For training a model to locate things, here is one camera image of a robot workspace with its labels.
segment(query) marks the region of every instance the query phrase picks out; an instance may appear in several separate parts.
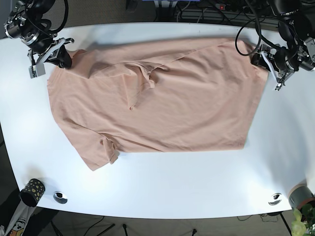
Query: metal grommet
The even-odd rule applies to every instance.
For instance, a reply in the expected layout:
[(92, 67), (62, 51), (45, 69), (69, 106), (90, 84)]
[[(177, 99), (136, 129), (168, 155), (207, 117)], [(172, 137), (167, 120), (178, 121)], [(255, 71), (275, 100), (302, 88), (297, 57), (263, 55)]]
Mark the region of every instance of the metal grommet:
[(282, 198), (283, 197), (281, 193), (275, 193), (271, 196), (270, 201), (268, 203), (271, 206), (275, 206), (281, 202)]
[(54, 199), (57, 203), (66, 204), (68, 202), (67, 196), (62, 192), (55, 192)]

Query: floor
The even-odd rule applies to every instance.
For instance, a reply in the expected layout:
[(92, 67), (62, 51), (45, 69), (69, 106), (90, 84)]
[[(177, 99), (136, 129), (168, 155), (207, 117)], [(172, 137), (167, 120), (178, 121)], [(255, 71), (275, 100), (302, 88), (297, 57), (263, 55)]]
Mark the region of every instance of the floor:
[[(122, 22), (152, 22), (155, 18), (155, 8), (151, 1), (140, 2), (135, 13), (125, 12), (125, 0), (68, 0), (69, 18), (66, 26), (81, 26), (92, 24), (122, 23)], [(51, 19), (53, 28), (58, 27), (63, 19), (63, 0), (56, 0), (55, 5), (45, 18)], [(3, 141), (0, 132), (0, 143)], [(17, 185), (11, 169), (5, 145), (0, 147), (0, 204)], [(288, 224), (292, 221), (292, 212), (283, 213)], [(105, 217), (93, 227), (87, 236), (96, 236), (112, 223), (116, 226), (105, 233), (105, 236), (123, 236), (122, 224), (127, 224), (129, 236), (191, 236), (194, 228), (196, 236), (288, 236), (289, 233), (278, 217), (254, 215), (218, 219), (193, 220), (151, 220)], [(83, 236), (89, 226), (101, 219), (101, 216), (85, 215), (72, 212), (59, 212), (54, 223), (64, 236)], [(42, 236), (55, 236), (49, 225)]]
[[(0, 132), (0, 143), (2, 141), (3, 136)], [(5, 145), (0, 147), (0, 179), (1, 204), (9, 193), (17, 187)], [(283, 215), (290, 225), (293, 219), (292, 212), (286, 211)], [(115, 227), (106, 232), (104, 236), (124, 236), (123, 224), (127, 224), (129, 236), (191, 236), (193, 229), (197, 229), (195, 236), (289, 236), (280, 216), (253, 215), (250, 218), (248, 217), (192, 220), (105, 217), (102, 222), (91, 228), (86, 235), (96, 236), (114, 223)], [(89, 226), (101, 218), (101, 216), (96, 215), (61, 211), (55, 217), (54, 223), (64, 236), (83, 236)], [(40, 235), (56, 236), (51, 225), (46, 227)]]

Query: metal bracket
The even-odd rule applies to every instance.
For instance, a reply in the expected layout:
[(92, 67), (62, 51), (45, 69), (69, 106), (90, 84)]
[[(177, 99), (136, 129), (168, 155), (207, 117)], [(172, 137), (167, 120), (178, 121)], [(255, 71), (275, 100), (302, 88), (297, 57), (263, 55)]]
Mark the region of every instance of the metal bracket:
[(315, 62), (315, 40), (313, 38), (307, 38), (305, 40), (306, 47), (309, 51), (311, 60)]

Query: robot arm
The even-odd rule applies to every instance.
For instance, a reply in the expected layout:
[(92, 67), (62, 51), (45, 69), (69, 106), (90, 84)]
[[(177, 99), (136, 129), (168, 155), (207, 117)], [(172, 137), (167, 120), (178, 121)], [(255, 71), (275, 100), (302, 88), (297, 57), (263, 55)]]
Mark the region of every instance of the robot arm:
[(279, 34), (287, 42), (287, 48), (263, 38), (268, 45), (261, 45), (252, 58), (252, 64), (275, 74), (278, 83), (275, 90), (280, 90), (300, 67), (308, 71), (315, 67), (315, 10), (303, 10), (299, 0), (268, 2), (279, 20)]
[(43, 14), (53, 6), (55, 0), (19, 0), (4, 24), (5, 33), (9, 38), (20, 38), (30, 48), (28, 56), (31, 61), (29, 67), (31, 78), (45, 74), (44, 62), (60, 68), (72, 66), (71, 57), (64, 45), (73, 43), (74, 40), (72, 38), (54, 40), (67, 21), (68, 2), (67, 0), (64, 2), (64, 20), (58, 29), (50, 30), (51, 22), (42, 19)]

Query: t-shirt sleeve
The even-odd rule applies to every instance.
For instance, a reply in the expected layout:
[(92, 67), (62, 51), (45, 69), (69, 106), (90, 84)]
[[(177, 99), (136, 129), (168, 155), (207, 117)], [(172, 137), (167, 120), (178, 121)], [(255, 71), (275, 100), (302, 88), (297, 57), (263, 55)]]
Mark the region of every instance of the t-shirt sleeve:
[(73, 123), (59, 123), (59, 127), (92, 171), (117, 160), (114, 145), (105, 136)]

